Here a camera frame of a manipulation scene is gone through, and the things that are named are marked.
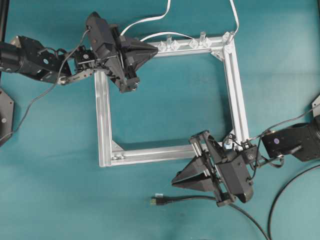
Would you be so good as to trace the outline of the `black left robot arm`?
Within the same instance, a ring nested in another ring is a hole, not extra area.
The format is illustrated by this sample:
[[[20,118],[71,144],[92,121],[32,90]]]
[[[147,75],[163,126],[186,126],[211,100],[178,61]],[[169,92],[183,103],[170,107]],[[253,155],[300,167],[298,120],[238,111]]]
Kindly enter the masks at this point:
[[[18,73],[36,81],[68,85],[104,73],[121,93],[137,89],[137,70],[152,59],[158,48],[121,35],[115,24],[92,12],[86,22],[91,48],[78,46],[74,53],[44,47],[38,40],[16,36],[11,43],[0,43],[0,70]]]

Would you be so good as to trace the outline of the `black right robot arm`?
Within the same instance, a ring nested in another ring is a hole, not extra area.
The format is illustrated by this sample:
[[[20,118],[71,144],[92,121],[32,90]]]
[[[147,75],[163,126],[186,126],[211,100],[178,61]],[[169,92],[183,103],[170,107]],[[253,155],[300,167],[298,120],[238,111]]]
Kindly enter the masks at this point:
[[[293,155],[302,162],[320,157],[320,124],[298,123],[277,131],[268,131],[262,143],[269,155],[265,162]],[[213,192],[217,205],[222,207],[239,199],[248,202],[254,194],[253,180],[247,166],[258,167],[263,159],[255,144],[246,141],[242,150],[223,148],[208,130],[189,139],[195,157],[177,173],[171,184],[177,188]]]

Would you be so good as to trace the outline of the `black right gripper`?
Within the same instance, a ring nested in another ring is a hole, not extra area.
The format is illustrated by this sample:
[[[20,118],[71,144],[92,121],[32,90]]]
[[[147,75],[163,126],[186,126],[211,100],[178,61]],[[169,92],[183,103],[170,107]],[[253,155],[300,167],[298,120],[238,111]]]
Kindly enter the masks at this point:
[[[253,187],[244,158],[235,150],[224,150],[205,130],[190,137],[195,157],[171,181],[177,188],[213,192],[219,207],[253,197]]]

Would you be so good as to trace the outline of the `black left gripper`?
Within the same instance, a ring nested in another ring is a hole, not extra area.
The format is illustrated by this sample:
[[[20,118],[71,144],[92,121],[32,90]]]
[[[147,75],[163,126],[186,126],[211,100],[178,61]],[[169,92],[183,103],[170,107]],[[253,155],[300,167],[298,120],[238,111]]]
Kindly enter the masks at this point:
[[[121,52],[108,22],[94,11],[87,17],[85,26],[89,30],[88,40],[95,56],[94,68],[104,72],[121,93],[136,91],[140,79],[126,78]],[[158,53],[156,46],[128,36],[124,37],[124,49],[127,52],[126,68],[133,71],[137,71]]]

